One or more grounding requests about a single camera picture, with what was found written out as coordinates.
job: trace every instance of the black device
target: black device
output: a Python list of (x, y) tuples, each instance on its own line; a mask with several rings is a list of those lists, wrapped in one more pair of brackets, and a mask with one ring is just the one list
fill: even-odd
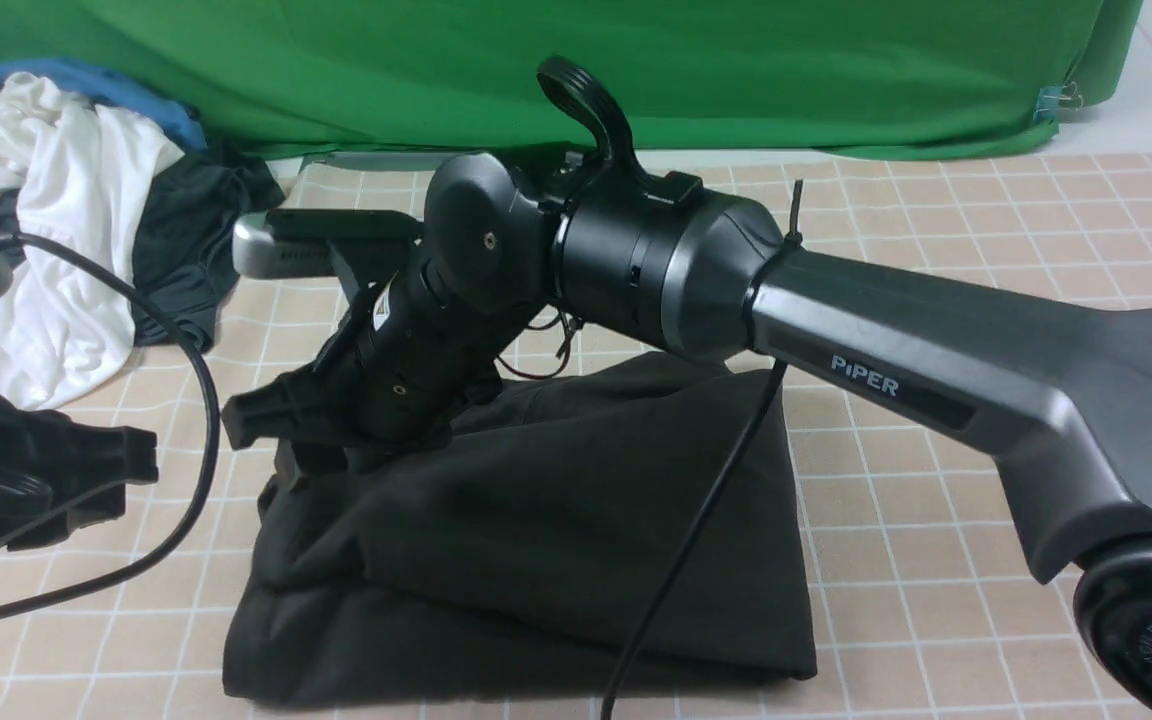
[(241, 272), (338, 274), (351, 305), (312, 363), (229, 401), (232, 445), (282, 439), (279, 464), (306, 470), (288, 477), (312, 477), (447, 442), (545, 305), (689, 359), (767, 354), (993, 457), (1030, 573), (1085, 569), (1084, 642), (1152, 708), (1152, 310), (810, 252), (758, 202), (646, 173), (584, 69), (552, 58), (538, 79), (594, 149), (457, 156), (424, 223), (313, 210), (238, 223)]

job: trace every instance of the black cloth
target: black cloth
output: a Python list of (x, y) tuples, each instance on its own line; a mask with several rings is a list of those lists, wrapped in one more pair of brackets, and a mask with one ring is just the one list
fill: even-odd
[[(600, 691), (767, 377), (650, 354), (508, 384), (448, 447), (362, 477), (275, 475), (225, 691), (294, 708)], [(796, 518), (776, 402), (628, 685), (813, 676)]]
[[(194, 341), (211, 350), (220, 302), (238, 281), (233, 228), (245, 213), (283, 204), (283, 190), (259, 158), (223, 141), (206, 154), (185, 154), (154, 177), (132, 243), (132, 286), (160, 306)], [(17, 234), (17, 192), (0, 195), (0, 236)], [(24, 255), (13, 259), (20, 265)], [(132, 344), (168, 343), (162, 328), (132, 305)]]

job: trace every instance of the black cable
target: black cable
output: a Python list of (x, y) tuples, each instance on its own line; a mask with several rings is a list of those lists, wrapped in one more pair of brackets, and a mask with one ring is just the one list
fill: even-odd
[(0, 247), (14, 245), (37, 247), (38, 250), (50, 252), (56, 258), (77, 266), (78, 270), (83, 270), (83, 272), (99, 279), (100, 282), (106, 283), (112, 290), (118, 291), (120, 296), (126, 297), (134, 305), (139, 306), (141, 310), (145, 310), (145, 314), (159, 324), (166, 336), (180, 346), (180, 350), (184, 351), (184, 355), (189, 359), (189, 365), (192, 366), (194, 372), (198, 376), (198, 384), (202, 387), (202, 410), (207, 415), (207, 429), (204, 448), (202, 448), (202, 467), (198, 469), (197, 487), (194, 491), (194, 497), (189, 500), (184, 515), (180, 518), (177, 526), (172, 530), (172, 535), (159, 543), (159, 546), (154, 547), (154, 550), (147, 552), (141, 560), (132, 561), (126, 568), (106, 573), (97, 578), (83, 579), (82, 583), (76, 583), (68, 588), (60, 588), (36, 597), (24, 598), (24, 600), (5, 602), (0, 605), (0, 620), (23, 615), (26, 612), (40, 611), (44, 607), (68, 602), (86, 594), (104, 591), (104, 589), (114, 588), (137, 577), (137, 575), (145, 573), (150, 568), (154, 568), (164, 558), (172, 555), (172, 552), (189, 535), (189, 530), (194, 529), (198, 516), (202, 515), (202, 510), (206, 506), (207, 495), (211, 492), (211, 483), (217, 473), (217, 457), (220, 454), (220, 397), (217, 397), (217, 385), (212, 382), (206, 361), (202, 358), (202, 354), (198, 353), (198, 348), (195, 347), (194, 342), (189, 340), (184, 332), (180, 331), (179, 325), (168, 318), (154, 302), (141, 295), (131, 285), (123, 282), (122, 279), (103, 268), (99, 264), (84, 258), (79, 252), (60, 245), (59, 242), (36, 236), (22, 236), (0, 241)]
[(696, 541), (700, 539), (700, 532), (704, 532), (705, 524), (708, 523), (708, 516), (713, 515), (714, 509), (718, 507), (718, 501), (722, 500), (723, 492), (727, 490), (728, 483), (732, 482), (732, 476), (736, 473), (736, 468), (740, 467), (740, 461), (744, 458), (750, 444), (755, 441), (755, 435), (758, 434), (758, 429), (761, 427), (763, 419), (767, 418), (767, 411), (771, 410), (773, 402), (776, 401), (776, 396), (780, 395), (781, 382), (785, 381), (785, 371), (786, 364), (782, 361), (778, 361), (776, 365), (772, 366), (772, 374), (767, 378), (767, 387), (763, 389), (763, 396), (759, 397), (755, 414), (745, 423), (745, 429), (741, 430), (740, 438), (736, 439), (736, 445), (732, 447), (730, 454), (723, 461), (723, 469), (718, 471), (718, 478), (714, 479), (713, 486), (708, 488), (708, 495), (705, 497), (704, 502), (700, 502), (700, 509), (696, 511), (695, 518), (691, 520), (691, 526), (687, 529), (687, 535), (682, 538), (682, 544), (676, 555), (673, 556), (669, 570), (664, 575), (655, 596), (652, 597), (652, 602), (647, 604), (646, 609), (643, 612), (643, 617), (634, 628), (634, 634), (630, 635), (630, 641), (626, 643), (626, 650), (621, 651), (620, 660), (616, 661), (616, 669), (612, 673), (612, 681), (607, 684), (607, 694), (602, 695), (600, 720), (612, 720), (612, 708), (616, 706), (616, 696), (621, 692), (621, 685), (626, 683), (626, 675), (630, 673), (630, 666), (634, 665), (635, 657), (643, 649), (643, 642), (646, 638), (646, 634), (649, 634), (649, 627), (652, 626), (652, 620), (655, 619), (657, 612), (664, 605), (664, 598), (668, 597), (673, 584), (677, 582), (682, 568), (684, 568), (687, 560), (691, 556), (692, 548), (696, 547)]
[(548, 331), (550, 328), (553, 328), (554, 325), (558, 325), (559, 323), (561, 323), (562, 319), (563, 319), (562, 313), (554, 314), (554, 318), (552, 320), (550, 320), (548, 323), (545, 323), (544, 325), (528, 325), (526, 328), (529, 331), (535, 331), (535, 332)]
[(541, 325), (541, 327), (532, 327), (532, 325), (526, 326), (529, 331), (548, 331), (548, 328), (554, 327), (554, 325), (558, 325), (559, 323), (563, 324), (563, 342), (558, 347), (558, 353), (554, 353), (554, 357), (561, 359), (561, 363), (558, 364), (558, 370), (554, 370), (554, 372), (546, 376), (524, 373), (522, 370), (509, 364), (503, 356), (497, 356), (497, 363), (500, 363), (500, 365), (502, 365), (503, 369), (509, 370), (509, 372), (525, 379), (525, 381), (548, 381), (550, 379), (558, 378), (558, 376), (563, 373), (563, 370), (567, 370), (567, 365), (571, 364), (573, 341), (576, 340), (576, 333), (579, 333), (581, 328), (585, 327), (585, 320), (581, 320), (581, 318), (568, 318), (567, 313), (559, 311), (558, 314), (554, 314), (553, 320)]
[(799, 232), (799, 205), (803, 204), (803, 179), (794, 181), (794, 196), (790, 198), (790, 233)]

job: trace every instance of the beige floor tile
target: beige floor tile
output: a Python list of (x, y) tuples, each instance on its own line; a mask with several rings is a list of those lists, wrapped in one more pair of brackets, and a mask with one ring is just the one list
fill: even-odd
[(914, 647), (857, 647), (838, 652), (851, 706), (859, 711), (929, 706), (927, 688)]
[(977, 585), (948, 582), (905, 585), (914, 631), (922, 641), (956, 641), (992, 637)]

